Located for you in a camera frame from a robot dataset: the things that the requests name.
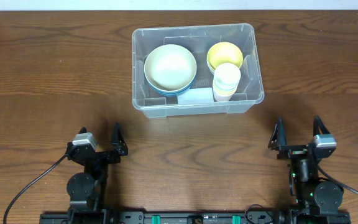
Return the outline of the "cream cup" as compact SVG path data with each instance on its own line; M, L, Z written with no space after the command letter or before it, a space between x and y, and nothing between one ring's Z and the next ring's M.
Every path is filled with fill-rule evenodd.
M240 79L241 71L232 63L222 63L214 71L214 81L222 85L237 85Z

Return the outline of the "yellow cup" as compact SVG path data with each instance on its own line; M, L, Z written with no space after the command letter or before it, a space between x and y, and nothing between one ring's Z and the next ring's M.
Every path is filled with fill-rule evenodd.
M223 89L219 86L213 85L213 90L220 95L233 95L236 92L237 88L234 87L234 88L231 88L230 90L227 90L227 89Z
M227 95L230 95L230 94L234 94L236 92L237 88L233 88L231 90L221 90L221 89L217 89L217 88L213 88L213 91L214 92L218 92L220 94L227 94Z

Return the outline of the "light blue cup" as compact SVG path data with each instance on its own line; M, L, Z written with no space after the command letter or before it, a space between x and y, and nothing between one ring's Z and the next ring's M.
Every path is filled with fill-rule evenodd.
M235 83L235 84L225 84L225 83L221 83L221 82L219 82L219 81L217 81L217 80L215 80L214 82L213 82L213 85L216 85L216 86L219 86L219 87L221 87L221 88L223 88L223 89L227 89L227 90L230 90L231 88L234 88L234 87L238 87L238 83Z

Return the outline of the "dark blue bowl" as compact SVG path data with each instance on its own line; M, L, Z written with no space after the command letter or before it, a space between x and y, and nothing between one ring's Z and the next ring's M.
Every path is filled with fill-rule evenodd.
M163 91L163 90L159 90L157 88L152 87L152 89L154 91L156 91L157 93L165 96L165 97L175 97L175 96L180 96L182 94L184 94L185 92L187 92L190 88L184 88L182 90L178 90L178 91Z
M188 91L191 86L194 84L195 80L192 80L187 86L179 89L179 90L162 90L160 88L157 88L156 86L154 86L153 84L151 84L150 82L148 82L148 84L150 85L150 87L155 90L157 93L160 93L161 95L164 96L178 96L178 95L182 95L184 94L184 92Z

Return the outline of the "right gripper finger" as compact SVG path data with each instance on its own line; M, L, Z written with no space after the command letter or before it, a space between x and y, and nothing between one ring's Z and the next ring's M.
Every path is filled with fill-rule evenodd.
M274 151L281 151L282 147L286 145L287 139L285 136L283 120L281 117L279 117L275 123L272 137L268 143L268 148Z
M320 134L330 134L330 132L325 127L321 118L318 115L315 115L313 119L313 136Z

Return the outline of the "pink cup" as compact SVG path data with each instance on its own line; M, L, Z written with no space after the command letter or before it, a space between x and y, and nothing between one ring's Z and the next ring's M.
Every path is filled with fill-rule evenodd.
M227 95L227 94L220 94L218 92L214 92L213 95L214 95L214 99L217 102L222 102L222 101L229 101L232 98L233 93L230 95Z

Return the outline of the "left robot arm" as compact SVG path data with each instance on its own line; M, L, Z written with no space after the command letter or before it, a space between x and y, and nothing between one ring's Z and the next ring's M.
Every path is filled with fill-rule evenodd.
M114 125L108 151L96 150L97 141L86 128L81 128L75 138L67 143L65 156L84 167L67 183L70 196L67 223L117 223L117 215L104 204L108 179L108 166L120 163L128 155L127 144L119 123Z

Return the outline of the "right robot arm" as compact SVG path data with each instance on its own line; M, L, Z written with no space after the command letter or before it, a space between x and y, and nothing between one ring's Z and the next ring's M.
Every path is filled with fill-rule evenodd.
M344 190L339 184L319 176L318 163L336 150L337 142L319 116L313 120L313 138L304 145L289 145L283 120L275 123L268 148L277 151L277 159L289 160L290 194L296 205L280 215L281 223L342 222L339 207Z

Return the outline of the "small yellow bowl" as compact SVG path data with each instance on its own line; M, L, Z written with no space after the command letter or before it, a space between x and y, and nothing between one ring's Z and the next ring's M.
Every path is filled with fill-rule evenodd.
M214 44L207 53L206 62L214 69L222 63L232 63L238 68L243 62L243 54L240 48L230 42L219 42Z

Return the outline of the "small white bowl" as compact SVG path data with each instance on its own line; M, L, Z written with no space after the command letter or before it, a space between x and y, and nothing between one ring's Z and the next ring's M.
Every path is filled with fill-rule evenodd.
M212 73L212 75L214 75L215 69L208 62L207 62L207 66L209 68L209 71Z

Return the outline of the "cream bowl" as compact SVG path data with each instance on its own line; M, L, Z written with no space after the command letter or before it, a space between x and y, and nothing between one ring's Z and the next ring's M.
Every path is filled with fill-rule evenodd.
M157 47L144 63L148 82L162 90L179 90L195 79L196 59L186 48L167 44Z

